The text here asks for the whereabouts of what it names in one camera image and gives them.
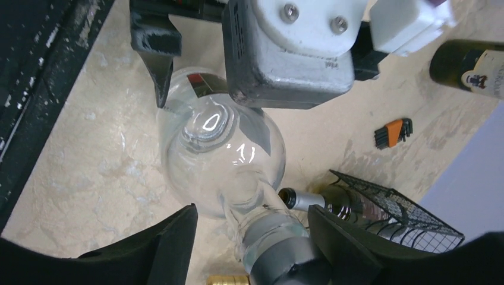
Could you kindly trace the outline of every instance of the beige floor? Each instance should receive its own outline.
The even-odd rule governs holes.
[[[130,48],[127,2],[117,0],[106,20],[4,238],[44,254],[76,257],[182,207],[160,174],[154,91]],[[504,39],[502,7],[453,3],[461,24],[446,36]],[[177,68],[199,65],[223,74],[220,26],[180,18],[174,23],[184,36]],[[286,142],[283,186],[304,188],[334,168],[419,200],[497,105],[429,80],[429,59],[445,39],[408,58],[388,57],[379,80],[355,83],[350,93],[313,110],[267,110]],[[374,130],[401,117],[414,121],[411,139],[376,150]],[[222,221],[200,218],[187,284],[241,272],[225,232]]]

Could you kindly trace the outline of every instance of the bottle label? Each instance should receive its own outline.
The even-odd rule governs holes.
[[[504,52],[473,49],[462,62],[461,89],[504,99]]]
[[[189,74],[187,79],[189,80],[189,83],[191,83],[191,86],[198,98],[212,94],[229,93],[226,79],[218,77],[215,74]]]
[[[387,212],[368,198],[358,194],[363,205],[363,218],[371,221],[383,221],[389,218]]]

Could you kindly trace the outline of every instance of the dark plastic part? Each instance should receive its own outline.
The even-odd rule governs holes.
[[[2,284],[184,285],[198,213],[186,206],[146,230],[78,258],[54,258],[0,239]]]
[[[0,101],[0,232],[113,3],[2,3],[0,94],[10,102]]]
[[[365,81],[376,79],[380,75],[378,64],[388,56],[387,53],[373,49],[371,28],[369,22],[363,21],[359,34],[352,47],[352,60],[354,62],[355,80]]]
[[[138,11],[154,12],[157,15],[177,15],[198,20],[221,22],[225,4],[215,0],[130,0]]]
[[[182,36],[168,16],[140,12],[130,4],[131,47],[138,52],[149,71],[159,108],[166,105],[173,73],[173,58],[182,54]]]
[[[330,264],[309,237],[292,237],[273,245],[250,272],[253,285],[327,285],[330,277]]]
[[[231,1],[222,13],[226,74],[229,92],[236,103],[256,108],[311,109],[341,95],[309,88],[280,87],[265,76],[267,71],[258,66],[254,58],[251,34],[241,26],[249,21],[245,5],[245,1]]]
[[[445,254],[397,262],[373,284],[501,284],[502,264],[504,233],[488,233]]]
[[[278,195],[282,199],[285,206],[287,206],[287,209],[291,210],[292,208],[294,208],[294,206],[296,206],[297,196],[296,191],[294,189],[282,188],[278,192]]]

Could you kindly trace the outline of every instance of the clear glass bulb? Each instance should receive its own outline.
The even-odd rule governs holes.
[[[204,82],[195,76],[199,74]],[[203,68],[174,73],[157,119],[167,183],[182,202],[195,203],[199,213],[224,218],[219,197],[236,168],[257,169],[273,189],[278,188],[285,171],[285,144],[262,110],[240,106],[226,93],[198,98],[219,85],[216,80]]]
[[[262,110],[236,104],[225,89],[225,80],[205,69],[173,74],[158,113],[161,161],[182,202],[227,219],[250,273],[266,250],[308,233],[275,191],[285,171],[278,127]]]

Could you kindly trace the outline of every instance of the black wire basket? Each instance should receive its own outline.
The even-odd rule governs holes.
[[[389,219],[377,221],[366,229],[382,225],[375,232],[400,245],[432,253],[450,251],[459,246],[464,235],[392,188],[385,188],[334,170],[334,184],[349,187],[387,212]]]

